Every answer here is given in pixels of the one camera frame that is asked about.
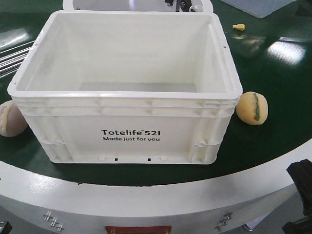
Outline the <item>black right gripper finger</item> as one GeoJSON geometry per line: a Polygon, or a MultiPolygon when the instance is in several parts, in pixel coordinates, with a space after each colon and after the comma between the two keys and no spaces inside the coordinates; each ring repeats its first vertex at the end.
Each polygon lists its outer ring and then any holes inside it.
{"type": "Polygon", "coordinates": [[[303,215],[312,214],[312,162],[308,159],[291,163],[286,169],[292,178],[303,204],[303,215]]]}
{"type": "Polygon", "coordinates": [[[285,234],[312,234],[312,216],[288,222],[282,227],[282,230],[285,234]]]}

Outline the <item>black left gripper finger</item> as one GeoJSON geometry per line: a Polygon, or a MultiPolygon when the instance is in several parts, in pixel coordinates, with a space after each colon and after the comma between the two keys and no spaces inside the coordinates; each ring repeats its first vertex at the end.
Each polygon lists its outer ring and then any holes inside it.
{"type": "Polygon", "coordinates": [[[0,234],[10,234],[12,226],[9,221],[0,221],[0,234]]]}

